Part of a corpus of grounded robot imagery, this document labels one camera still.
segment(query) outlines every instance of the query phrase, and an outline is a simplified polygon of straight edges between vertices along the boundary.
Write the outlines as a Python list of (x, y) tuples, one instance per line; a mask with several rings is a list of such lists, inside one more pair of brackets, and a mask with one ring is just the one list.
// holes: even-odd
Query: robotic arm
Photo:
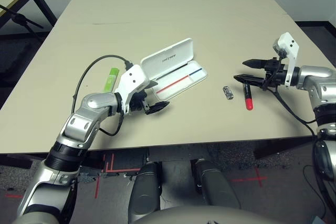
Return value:
[(18, 207), (15, 223), (68, 223), (76, 202), (77, 176), (81, 162), (101, 122), (116, 113), (129, 114), (143, 107), (146, 114), (164, 108), (168, 102), (148, 106), (145, 88), (155, 83), (139, 65), (120, 79), (115, 93), (93, 93), (65, 122), (47, 158), (41, 162)]
[[(324, 200), (336, 214), (336, 205), (324, 184), (324, 181), (336, 182), (336, 72), (325, 67), (295, 67), (299, 46), (289, 33), (282, 34), (273, 48), (279, 60), (274, 57), (270, 60), (252, 59), (243, 62), (251, 68), (265, 69), (265, 78), (248, 74), (239, 74), (234, 78), (263, 90), (275, 88), (275, 96), (279, 95), (279, 85), (285, 85), (286, 88), (295, 86), (308, 92), (318, 125), (312, 153), (316, 179)], [(285, 58), (289, 58), (289, 65), (281, 64)]]

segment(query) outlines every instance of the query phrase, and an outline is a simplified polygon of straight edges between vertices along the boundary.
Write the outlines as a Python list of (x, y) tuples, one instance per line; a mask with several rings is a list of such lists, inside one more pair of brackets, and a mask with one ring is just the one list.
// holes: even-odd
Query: red line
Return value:
[(267, 177), (258, 177), (258, 178), (235, 178), (231, 179), (232, 182), (244, 182), (244, 181), (256, 181), (256, 180), (264, 180)]
[(165, 88), (163, 88), (163, 89), (160, 89), (160, 90), (157, 91), (156, 93), (158, 94), (158, 93), (162, 92), (163, 90), (166, 90), (167, 88), (171, 87), (171, 86), (174, 85), (174, 84), (177, 84), (179, 81), (182, 81), (183, 79), (185, 79), (185, 78), (187, 78), (187, 77), (189, 77), (189, 74), (188, 74), (187, 76), (185, 76), (185, 77), (182, 77), (180, 80), (174, 81), (172, 84), (169, 84), (167, 87), (165, 87)]
[(113, 170), (113, 162), (114, 162), (114, 153), (112, 153), (112, 159), (111, 159), (111, 170)]
[[(105, 161), (105, 154), (104, 154), (104, 156), (103, 156), (103, 161)], [(104, 169), (102, 169), (101, 172), (103, 173), (103, 172), (104, 172)]]
[(97, 184), (96, 184), (96, 193), (94, 194), (94, 198), (97, 199), (98, 198), (98, 191), (99, 191), (99, 180), (100, 180), (100, 176), (98, 176), (97, 178)]
[(256, 171), (256, 174), (257, 174), (257, 177), (258, 177), (259, 186), (262, 187), (263, 185), (261, 183), (258, 167), (254, 167), (254, 170)]
[(112, 153), (112, 157), (111, 157), (111, 169), (108, 169), (108, 162), (106, 162), (106, 168), (105, 168), (106, 173), (124, 173), (124, 172), (138, 172), (138, 171), (140, 171), (140, 168), (113, 170), (113, 163), (114, 163), (114, 153)]
[(15, 199), (22, 199), (23, 195), (15, 195), (15, 194), (5, 194), (7, 198), (15, 198)]

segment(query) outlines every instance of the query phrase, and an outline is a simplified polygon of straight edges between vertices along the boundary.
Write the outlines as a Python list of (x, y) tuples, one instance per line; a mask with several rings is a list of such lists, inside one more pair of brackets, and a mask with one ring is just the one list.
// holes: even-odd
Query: red marker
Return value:
[(250, 85), (243, 83), (243, 89), (244, 89), (246, 108), (247, 108), (247, 110), (252, 110), (253, 109), (253, 101), (252, 101), (252, 94), (251, 94)]

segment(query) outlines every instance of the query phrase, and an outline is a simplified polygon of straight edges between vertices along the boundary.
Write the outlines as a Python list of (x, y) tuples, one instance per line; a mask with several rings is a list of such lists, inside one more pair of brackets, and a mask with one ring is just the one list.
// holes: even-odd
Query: blue line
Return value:
[(189, 76), (191, 76), (192, 74), (194, 74), (194, 73), (196, 73), (196, 72), (198, 72), (198, 71), (200, 71), (200, 70), (202, 70), (202, 68), (200, 68), (200, 69), (197, 69), (196, 71), (194, 71), (194, 72), (190, 73), (190, 74), (189, 74)]

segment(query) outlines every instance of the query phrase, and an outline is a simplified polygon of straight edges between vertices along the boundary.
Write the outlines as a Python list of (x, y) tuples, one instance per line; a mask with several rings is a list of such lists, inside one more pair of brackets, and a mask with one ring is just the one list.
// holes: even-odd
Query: green marker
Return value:
[(112, 92), (112, 89), (114, 87), (115, 81), (117, 80), (119, 74), (119, 69), (118, 68), (111, 68), (110, 74), (107, 77), (107, 81), (104, 87), (104, 93), (107, 92)]

